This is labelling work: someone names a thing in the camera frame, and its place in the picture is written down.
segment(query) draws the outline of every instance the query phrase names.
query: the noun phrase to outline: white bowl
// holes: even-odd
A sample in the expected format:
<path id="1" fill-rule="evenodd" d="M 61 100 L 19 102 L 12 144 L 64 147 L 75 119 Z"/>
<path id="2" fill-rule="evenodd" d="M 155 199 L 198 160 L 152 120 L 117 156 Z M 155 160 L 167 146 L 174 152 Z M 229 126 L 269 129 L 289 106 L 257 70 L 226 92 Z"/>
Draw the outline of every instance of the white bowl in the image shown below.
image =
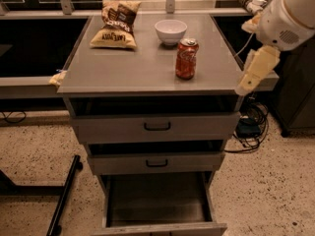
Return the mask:
<path id="1" fill-rule="evenodd" d="M 187 25 L 179 20 L 161 20 L 155 25 L 158 38 L 165 45 L 175 45 L 184 36 Z"/>

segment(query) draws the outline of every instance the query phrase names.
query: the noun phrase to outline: chip bag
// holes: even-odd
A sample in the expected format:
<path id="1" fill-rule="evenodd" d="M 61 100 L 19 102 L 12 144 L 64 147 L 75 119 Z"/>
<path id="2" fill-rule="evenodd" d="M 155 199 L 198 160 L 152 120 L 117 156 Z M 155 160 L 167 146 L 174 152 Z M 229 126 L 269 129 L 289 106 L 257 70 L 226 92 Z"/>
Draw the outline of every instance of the chip bag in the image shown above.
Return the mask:
<path id="1" fill-rule="evenodd" d="M 136 49 L 133 27 L 140 4 L 140 1 L 103 0 L 104 26 L 91 40 L 90 47 Z"/>

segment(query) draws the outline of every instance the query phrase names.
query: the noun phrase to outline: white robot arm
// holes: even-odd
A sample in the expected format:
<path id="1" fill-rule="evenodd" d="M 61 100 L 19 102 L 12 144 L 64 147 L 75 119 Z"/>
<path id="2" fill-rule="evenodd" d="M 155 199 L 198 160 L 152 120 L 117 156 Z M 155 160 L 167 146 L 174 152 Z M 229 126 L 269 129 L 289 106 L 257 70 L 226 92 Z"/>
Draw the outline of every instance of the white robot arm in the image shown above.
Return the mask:
<path id="1" fill-rule="evenodd" d="M 292 50 L 315 34 L 315 0 L 273 0 L 254 15 L 242 28 L 256 33 L 263 46 L 247 56 L 235 90 L 239 95 L 253 91 L 266 78 L 280 62 L 281 51 Z"/>

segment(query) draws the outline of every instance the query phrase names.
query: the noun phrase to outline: floor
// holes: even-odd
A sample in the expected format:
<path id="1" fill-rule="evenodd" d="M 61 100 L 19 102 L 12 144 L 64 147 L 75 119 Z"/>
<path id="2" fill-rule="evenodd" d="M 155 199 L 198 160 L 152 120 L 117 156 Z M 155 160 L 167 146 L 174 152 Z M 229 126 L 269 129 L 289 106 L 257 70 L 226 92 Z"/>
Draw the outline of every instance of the floor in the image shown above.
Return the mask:
<path id="1" fill-rule="evenodd" d="M 68 113 L 27 114 L 19 125 L 0 121 L 0 169 L 16 184 L 63 185 L 73 156 L 80 155 L 84 169 L 61 217 L 61 235 L 90 235 L 102 225 L 104 193 Z M 283 138 L 272 115 L 269 123 L 259 150 L 227 153 L 211 185 L 217 222 L 227 223 L 224 236 L 314 235 L 315 135 Z M 240 149 L 239 142 L 230 139 L 226 149 Z M 0 235 L 45 235 L 56 204 L 56 197 L 0 197 Z"/>

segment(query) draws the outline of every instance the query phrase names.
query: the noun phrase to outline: red soda can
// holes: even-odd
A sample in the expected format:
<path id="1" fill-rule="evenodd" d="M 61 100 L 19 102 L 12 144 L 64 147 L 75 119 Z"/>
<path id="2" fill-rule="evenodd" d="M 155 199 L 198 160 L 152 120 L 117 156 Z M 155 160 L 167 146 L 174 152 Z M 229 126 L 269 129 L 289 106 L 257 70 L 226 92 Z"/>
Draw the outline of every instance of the red soda can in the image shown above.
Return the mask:
<path id="1" fill-rule="evenodd" d="M 176 76 L 189 80 L 196 71 L 196 53 L 199 44 L 195 38 L 183 38 L 177 46 Z"/>

